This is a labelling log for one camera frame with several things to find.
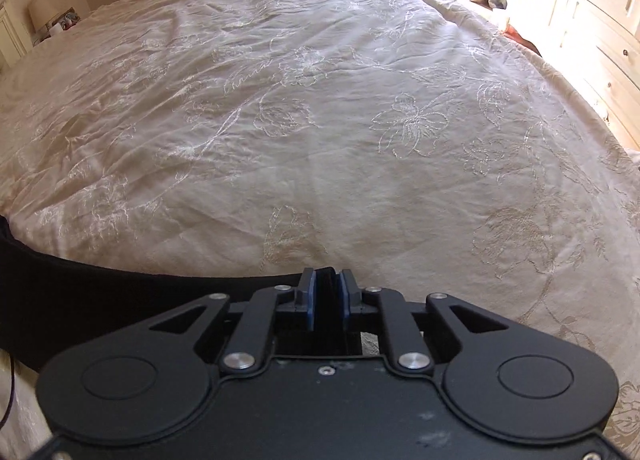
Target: metal screw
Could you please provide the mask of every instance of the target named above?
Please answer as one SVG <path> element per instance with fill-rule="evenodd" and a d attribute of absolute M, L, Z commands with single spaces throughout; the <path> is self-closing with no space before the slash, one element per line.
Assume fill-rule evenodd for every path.
<path fill-rule="evenodd" d="M 223 363 L 234 370 L 246 370 L 255 364 L 255 358 L 246 352 L 233 352 L 225 356 Z"/>
<path fill-rule="evenodd" d="M 402 354 L 398 359 L 401 366 L 409 368 L 410 370 L 420 370 L 426 368 L 431 363 L 430 358 L 420 352 L 409 352 Z"/>
<path fill-rule="evenodd" d="M 318 373 L 320 375 L 324 375 L 324 376 L 334 375 L 335 374 L 335 368 L 332 367 L 332 366 L 320 366 L 318 368 Z"/>

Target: black strap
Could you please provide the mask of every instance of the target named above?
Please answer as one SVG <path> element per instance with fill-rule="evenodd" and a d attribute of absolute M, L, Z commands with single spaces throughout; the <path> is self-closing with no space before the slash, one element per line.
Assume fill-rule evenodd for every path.
<path fill-rule="evenodd" d="M 66 348 L 206 294 L 248 301 L 258 289 L 299 280 L 300 274 L 187 278 L 95 267 L 29 249 L 0 216 L 0 348 L 38 371 Z"/>

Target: bed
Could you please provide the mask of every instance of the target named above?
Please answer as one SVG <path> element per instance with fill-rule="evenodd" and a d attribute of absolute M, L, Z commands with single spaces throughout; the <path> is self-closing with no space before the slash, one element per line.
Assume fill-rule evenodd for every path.
<path fill-rule="evenodd" d="M 606 358 L 607 435 L 640 458 L 640 173 L 455 0 L 121 0 L 20 60 L 0 112 L 0 214 L 31 249 L 452 293 Z M 46 432 L 19 377 L 0 454 Z"/>

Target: circular cover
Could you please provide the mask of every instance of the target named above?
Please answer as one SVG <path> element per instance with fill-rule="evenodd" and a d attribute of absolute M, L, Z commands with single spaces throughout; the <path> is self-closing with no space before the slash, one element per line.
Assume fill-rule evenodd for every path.
<path fill-rule="evenodd" d="M 513 439 L 554 441 L 599 426 L 618 382 L 596 354 L 544 336 L 481 334 L 449 364 L 444 388 L 469 419 Z"/>
<path fill-rule="evenodd" d="M 36 387 L 54 429 L 89 443 L 129 445 L 175 429 L 210 388 L 209 370 L 178 336 L 81 345 L 55 357 Z"/>
<path fill-rule="evenodd" d="M 571 386 L 574 374 L 560 361 L 530 355 L 509 359 L 500 366 L 498 379 L 516 395 L 551 398 Z"/>

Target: lamp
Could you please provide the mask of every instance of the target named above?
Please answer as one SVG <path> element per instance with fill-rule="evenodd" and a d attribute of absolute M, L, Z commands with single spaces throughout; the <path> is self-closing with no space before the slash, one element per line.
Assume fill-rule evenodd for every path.
<path fill-rule="evenodd" d="M 28 9 L 36 32 L 60 15 L 60 12 L 47 0 L 32 0 L 29 2 Z"/>

